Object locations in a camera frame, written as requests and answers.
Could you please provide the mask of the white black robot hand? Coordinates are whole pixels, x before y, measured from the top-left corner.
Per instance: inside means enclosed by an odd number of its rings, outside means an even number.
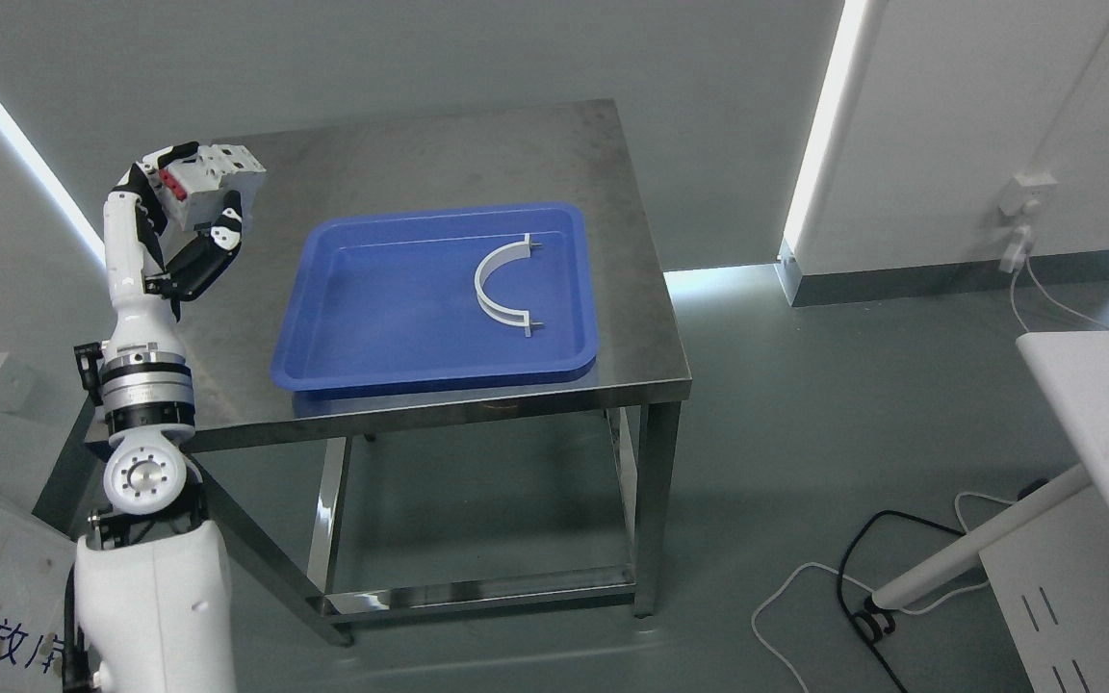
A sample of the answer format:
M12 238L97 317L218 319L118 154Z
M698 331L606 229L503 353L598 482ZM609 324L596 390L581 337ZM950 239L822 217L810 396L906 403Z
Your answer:
M235 201L215 222L191 232L167 222L151 179L157 154L167 149L142 155L106 193L106 289L118 316L102 346L106 360L143 359L146 351L184 355L177 334L182 304L199 299L238 258L251 227Z

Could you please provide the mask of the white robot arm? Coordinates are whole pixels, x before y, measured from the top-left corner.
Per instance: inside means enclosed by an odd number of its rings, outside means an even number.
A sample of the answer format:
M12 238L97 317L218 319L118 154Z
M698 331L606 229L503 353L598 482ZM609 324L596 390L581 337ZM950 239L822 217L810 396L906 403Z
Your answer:
M232 582L193 435L189 364L147 346L77 346L81 386L104 409L111 455L64 593L67 692L234 692Z

